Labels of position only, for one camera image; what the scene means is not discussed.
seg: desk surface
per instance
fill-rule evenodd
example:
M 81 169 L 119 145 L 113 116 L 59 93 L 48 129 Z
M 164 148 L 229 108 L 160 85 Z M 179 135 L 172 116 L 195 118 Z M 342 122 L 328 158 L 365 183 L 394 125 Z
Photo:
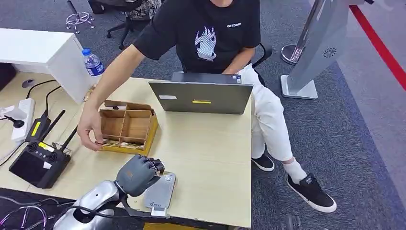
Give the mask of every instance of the desk surface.
M 45 64 L 73 33 L 0 28 L 0 62 Z
M 48 75 L 31 74 L 46 80 Z M 26 94 L 20 87 L 28 74 L 19 74 L 0 92 L 0 106 L 15 104 Z M 37 101 L 35 117 L 42 113 L 46 93 L 54 88 L 33 90 Z M 82 105 L 76 105 L 64 92 L 53 94 L 50 118 L 67 113 L 55 126 L 47 143 L 63 142 L 77 125 Z M 243 115 L 176 113 L 162 110 L 146 79 L 129 79 L 109 100 L 149 104 L 155 109 L 159 127 L 149 156 L 160 158 L 165 169 L 177 176 L 169 215 L 233 226 L 251 226 L 251 102 Z M 0 125 L 0 148 L 11 149 L 10 124 Z M 38 189 L 8 172 L 10 162 L 0 168 L 1 187 L 78 199 L 103 180 L 114 180 L 118 170 L 132 155 L 93 152 L 73 138 L 72 161 L 51 189 Z M 143 207 L 142 196 L 129 199 L 131 207 Z

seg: bottle cap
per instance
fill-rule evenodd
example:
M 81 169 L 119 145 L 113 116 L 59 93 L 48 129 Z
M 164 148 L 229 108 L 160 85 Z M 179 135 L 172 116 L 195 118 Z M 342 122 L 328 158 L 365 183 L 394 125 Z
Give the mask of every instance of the bottle cap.
M 91 51 L 90 51 L 89 48 L 86 48 L 86 49 L 83 49 L 83 50 L 82 50 L 82 54 L 85 55 L 85 56 L 86 56 L 86 55 L 89 55 L 90 53 L 91 53 Z

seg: black sneaker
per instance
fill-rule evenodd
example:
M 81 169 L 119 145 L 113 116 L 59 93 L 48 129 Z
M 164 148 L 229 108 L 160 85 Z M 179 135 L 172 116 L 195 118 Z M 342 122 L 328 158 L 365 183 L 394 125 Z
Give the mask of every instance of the black sneaker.
M 258 168 L 266 172 L 270 172 L 275 168 L 273 161 L 265 154 L 263 154 L 260 158 L 257 159 L 251 158 L 251 160 L 258 166 Z
M 317 179 L 312 173 L 309 173 L 306 178 L 295 184 L 288 175 L 288 185 L 299 196 L 310 205 L 310 207 L 320 211 L 331 213 L 337 209 L 337 204 L 327 193 L 325 193 L 317 182 Z

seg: water bottle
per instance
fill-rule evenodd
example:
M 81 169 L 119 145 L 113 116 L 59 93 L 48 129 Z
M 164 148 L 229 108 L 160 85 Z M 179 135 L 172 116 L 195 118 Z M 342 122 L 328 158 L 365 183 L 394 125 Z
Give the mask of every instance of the water bottle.
M 91 53 L 89 48 L 83 49 L 85 67 L 91 76 L 98 76 L 104 72 L 104 65 L 100 59 Z

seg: stanchion base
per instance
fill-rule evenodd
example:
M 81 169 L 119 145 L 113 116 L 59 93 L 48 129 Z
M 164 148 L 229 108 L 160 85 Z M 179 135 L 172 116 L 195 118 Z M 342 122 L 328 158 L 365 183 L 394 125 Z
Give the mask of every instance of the stanchion base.
M 285 45 L 284 47 L 282 47 L 282 60 L 284 60 L 285 62 L 291 64 L 291 65 L 296 65 L 297 61 L 293 61 L 292 60 L 292 54 L 294 49 L 296 48 L 296 45 L 291 44 L 291 45 Z
M 311 80 L 307 85 L 305 85 L 297 93 L 289 93 L 288 88 L 288 75 L 281 76 L 281 88 L 283 97 L 300 98 L 300 99 L 310 99 L 315 100 L 318 98 L 315 82 Z

